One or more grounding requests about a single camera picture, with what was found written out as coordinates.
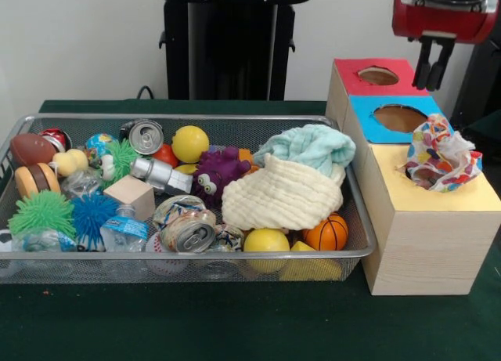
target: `purple monster toy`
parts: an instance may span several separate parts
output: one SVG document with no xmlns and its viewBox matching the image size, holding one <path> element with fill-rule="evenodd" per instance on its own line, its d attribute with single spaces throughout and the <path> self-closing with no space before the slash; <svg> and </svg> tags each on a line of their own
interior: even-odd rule
<svg viewBox="0 0 501 361">
<path fill-rule="evenodd" d="M 250 169 L 249 161 L 239 160 L 236 147 L 204 152 L 193 175 L 195 195 L 205 202 L 207 208 L 216 207 L 221 203 L 225 186 L 241 178 Z"/>
</svg>

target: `yellow box top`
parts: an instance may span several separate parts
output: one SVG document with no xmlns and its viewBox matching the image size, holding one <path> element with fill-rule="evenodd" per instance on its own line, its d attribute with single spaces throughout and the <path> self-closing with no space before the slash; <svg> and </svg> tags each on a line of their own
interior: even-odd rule
<svg viewBox="0 0 501 361">
<path fill-rule="evenodd" d="M 501 200 L 482 173 L 451 193 L 427 191 L 408 179 L 402 168 L 409 145 L 371 144 L 396 211 L 501 212 Z"/>
</svg>

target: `wire mesh basket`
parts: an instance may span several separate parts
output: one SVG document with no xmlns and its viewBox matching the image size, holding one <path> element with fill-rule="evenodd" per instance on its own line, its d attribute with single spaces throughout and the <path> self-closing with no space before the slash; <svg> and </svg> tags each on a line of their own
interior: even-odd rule
<svg viewBox="0 0 501 361">
<path fill-rule="evenodd" d="M 149 118 L 160 123 L 166 137 L 184 125 L 196 125 L 211 144 L 238 146 L 252 152 L 273 135 L 306 124 L 335 127 L 326 117 L 308 116 L 188 116 L 147 114 L 37 114 L 19 120 L 0 149 L 0 229 L 16 212 L 20 199 L 13 180 L 9 140 L 20 133 L 47 128 L 67 132 L 74 146 L 99 132 L 117 135 L 123 123 Z M 342 186 L 344 204 L 339 210 L 349 227 L 343 251 L 294 253 L 22 253 L 0 252 L 0 283 L 163 283 L 207 281 L 345 280 L 361 257 L 375 248 L 376 239 L 359 187 L 351 170 Z M 167 197 L 156 198 L 157 205 Z M 215 211 L 218 220 L 221 214 Z M 154 234 L 151 220 L 150 233 Z"/>
</svg>

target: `small basketball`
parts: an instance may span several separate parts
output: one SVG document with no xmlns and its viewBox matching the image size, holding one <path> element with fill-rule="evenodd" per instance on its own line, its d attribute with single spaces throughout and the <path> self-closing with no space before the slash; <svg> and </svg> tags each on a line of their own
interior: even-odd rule
<svg viewBox="0 0 501 361">
<path fill-rule="evenodd" d="M 303 230 L 303 238 L 317 251 L 342 250 L 348 240 L 348 225 L 334 212 L 314 229 Z"/>
</svg>

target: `googly eye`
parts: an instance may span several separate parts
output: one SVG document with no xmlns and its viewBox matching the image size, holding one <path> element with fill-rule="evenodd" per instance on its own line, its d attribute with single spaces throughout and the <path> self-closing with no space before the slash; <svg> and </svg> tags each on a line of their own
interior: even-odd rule
<svg viewBox="0 0 501 361">
<path fill-rule="evenodd" d="M 204 187 L 204 191 L 206 194 L 212 195 L 216 192 L 218 187 L 215 185 L 213 182 L 209 182 L 207 185 Z"/>
<path fill-rule="evenodd" d="M 204 173 L 204 174 L 198 176 L 198 183 L 201 186 L 205 186 L 210 181 L 211 181 L 211 178 L 209 177 L 209 175 L 207 173 Z"/>
</svg>

